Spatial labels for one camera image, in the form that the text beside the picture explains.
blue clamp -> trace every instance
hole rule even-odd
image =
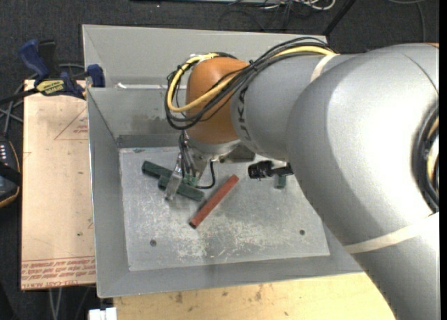
[[[80,99],[85,98],[85,88],[80,86],[76,80],[72,80],[67,72],[61,72],[57,78],[54,78],[57,75],[50,75],[50,68],[45,65],[44,59],[38,53],[38,42],[36,39],[26,42],[20,48],[19,56],[28,68],[37,73],[34,87],[43,95],[67,95]],[[104,74],[98,64],[88,66],[86,75],[91,80],[88,86],[105,87]]]
[[[92,64],[87,67],[87,74],[91,78],[92,87],[105,87],[104,73],[98,64]]]

black carpet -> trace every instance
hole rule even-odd
[[[300,8],[291,12],[286,21],[282,12],[266,13],[244,4],[0,0],[0,98],[12,94],[20,81],[31,74],[17,55],[20,46],[31,38],[53,38],[58,44],[61,61],[82,63],[82,24],[321,34],[345,1],[337,0],[333,9],[321,13],[309,13],[306,8]],[[330,45],[338,52],[364,52],[396,43],[420,42],[424,35],[426,41],[439,41],[439,0],[422,2],[420,10],[423,23],[415,4],[358,0],[331,33]],[[18,108],[15,114],[21,117],[22,110]],[[9,136],[21,154],[22,125],[12,121]],[[23,292],[19,288],[20,201],[17,199],[0,209],[0,282],[18,319],[51,319],[47,291]],[[57,298],[57,290],[53,291],[53,296]],[[59,318],[73,319],[82,299],[85,300],[82,308],[100,305],[94,289],[64,289]],[[3,309],[2,304],[0,301],[0,320],[9,320],[8,309]]]

scratched metal surface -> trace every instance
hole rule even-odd
[[[216,165],[217,186],[206,199],[233,173],[240,181],[193,230],[188,223],[199,203],[182,196],[168,203],[157,180],[141,171],[145,160],[172,169],[176,157],[175,147],[119,151],[130,271],[329,255],[321,220],[296,179],[276,190],[273,180],[250,180],[247,163]],[[210,178],[205,173],[201,183]]]

yellow label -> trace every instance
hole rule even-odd
[[[63,80],[44,80],[42,81],[36,89],[45,94],[52,94],[60,90],[64,90]]]

red stick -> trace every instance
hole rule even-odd
[[[189,225],[196,229],[200,223],[211,213],[211,211],[222,201],[222,198],[237,184],[239,177],[232,175],[227,181],[222,185],[220,189],[211,197],[211,199],[204,204],[204,206],[199,209],[196,216],[189,222]]]

